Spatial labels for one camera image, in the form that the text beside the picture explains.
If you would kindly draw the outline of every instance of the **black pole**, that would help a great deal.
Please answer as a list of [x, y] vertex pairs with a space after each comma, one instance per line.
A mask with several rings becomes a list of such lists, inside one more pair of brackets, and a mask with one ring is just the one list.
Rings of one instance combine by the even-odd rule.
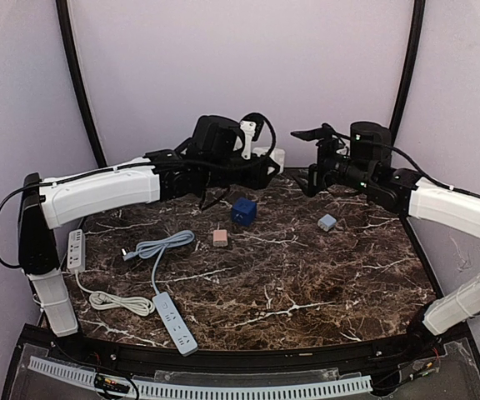
[[414, 64], [418, 55], [418, 44], [422, 33], [423, 14], [425, 13], [425, 0], [414, 0], [414, 11], [412, 12], [412, 21], [410, 34], [408, 35], [407, 54], [397, 91], [396, 103], [393, 107], [392, 120], [390, 121], [390, 132], [392, 132], [392, 145], [398, 136], [399, 126], [405, 111], [410, 83], [413, 80]]
[[88, 141], [92, 147], [93, 156], [96, 159], [97, 166], [104, 168], [107, 166], [105, 154], [99, 142], [98, 131], [93, 123], [92, 112], [88, 104], [88, 97], [84, 88], [83, 76], [77, 58], [77, 50], [73, 41], [72, 22], [68, 10], [68, 0], [56, 0], [58, 23], [60, 25], [60, 33], [62, 34], [62, 42], [64, 43], [64, 51], [66, 52], [67, 67], [72, 77], [73, 90], [81, 111], [82, 122], [87, 131]]

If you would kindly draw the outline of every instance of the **white wall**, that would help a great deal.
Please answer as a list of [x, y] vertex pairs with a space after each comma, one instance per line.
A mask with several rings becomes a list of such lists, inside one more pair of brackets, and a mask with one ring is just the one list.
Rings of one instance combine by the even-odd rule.
[[[94, 166], [59, 37], [54, 1], [0, 0], [0, 201], [28, 173]], [[0, 220], [1, 253], [13, 263], [17, 217], [11, 202]], [[0, 265], [0, 397], [22, 326], [37, 319], [27, 279]]]
[[288, 166], [313, 160], [291, 130], [388, 124], [411, 0], [72, 2], [107, 160], [172, 148], [198, 117], [267, 115]]
[[[433, 176], [480, 193], [480, 0], [427, 2], [397, 145]], [[480, 271], [480, 241], [431, 222], [414, 226], [445, 292]], [[480, 317], [471, 327], [480, 350]]]

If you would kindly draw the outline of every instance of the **table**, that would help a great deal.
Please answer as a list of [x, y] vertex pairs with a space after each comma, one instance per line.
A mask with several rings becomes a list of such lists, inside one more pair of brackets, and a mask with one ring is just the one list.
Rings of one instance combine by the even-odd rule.
[[[152, 298], [154, 258], [124, 262], [122, 248], [190, 229], [196, 239], [166, 251], [157, 284], [170, 293], [201, 349], [311, 348], [404, 333], [435, 296], [398, 218], [345, 187], [305, 197], [291, 174], [260, 191], [233, 187], [204, 212], [189, 195], [88, 217], [82, 285]], [[219, 193], [209, 191], [207, 200]], [[257, 202], [250, 227], [231, 221], [240, 197]], [[330, 232], [317, 226], [326, 213], [337, 219]], [[213, 247], [218, 228], [228, 230], [227, 247]], [[174, 347], [156, 313], [98, 312], [75, 278], [65, 273], [65, 279], [87, 336]]]

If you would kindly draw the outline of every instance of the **robotic arm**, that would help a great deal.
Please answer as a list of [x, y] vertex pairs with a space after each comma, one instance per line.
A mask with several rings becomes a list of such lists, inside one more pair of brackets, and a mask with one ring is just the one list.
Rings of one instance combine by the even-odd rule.
[[[264, 123], [272, 134], [272, 146], [252, 150], [251, 143], [258, 140]], [[37, 173], [30, 174], [15, 192], [22, 192], [19, 264], [0, 261], [25, 272], [57, 336], [75, 333], [78, 322], [60, 270], [54, 228], [129, 204], [161, 202], [189, 193], [201, 197], [207, 188], [232, 184], [265, 188], [284, 167], [284, 151], [275, 144], [273, 127], [261, 114], [251, 113], [241, 122], [203, 116], [192, 137], [174, 150], [148, 152], [130, 162], [70, 177], [41, 179]]]
[[[480, 238], [480, 195], [449, 187], [428, 176], [407, 154], [390, 146], [391, 133], [373, 122], [355, 122], [350, 137], [329, 125], [292, 132], [304, 141], [317, 141], [317, 163], [297, 182], [307, 196], [339, 183], [355, 188], [399, 217], [441, 223]], [[343, 153], [350, 141], [350, 152]], [[403, 155], [417, 169], [391, 167], [392, 151]], [[480, 274], [458, 290], [420, 310], [407, 333], [426, 343], [456, 324], [480, 313]]]

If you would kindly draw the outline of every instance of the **light blue coiled cable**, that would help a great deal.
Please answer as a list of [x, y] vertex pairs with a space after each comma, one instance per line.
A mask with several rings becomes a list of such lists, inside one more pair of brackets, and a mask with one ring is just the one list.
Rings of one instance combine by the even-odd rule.
[[155, 273], [157, 272], [158, 264], [160, 263], [160, 259], [162, 258], [164, 252], [167, 248], [179, 248], [181, 246], [185, 246], [193, 242], [195, 237], [196, 235], [194, 235], [192, 231], [181, 231], [162, 240], [140, 242], [137, 244], [134, 252], [123, 254], [123, 260], [127, 261], [131, 258], [135, 258], [136, 256], [139, 256], [145, 260], [158, 254], [157, 260], [155, 261], [155, 265], [153, 265], [153, 270], [151, 272], [151, 284], [153, 285], [153, 289], [155, 289], [155, 293], [159, 294], [160, 292], [157, 284], [155, 283]]

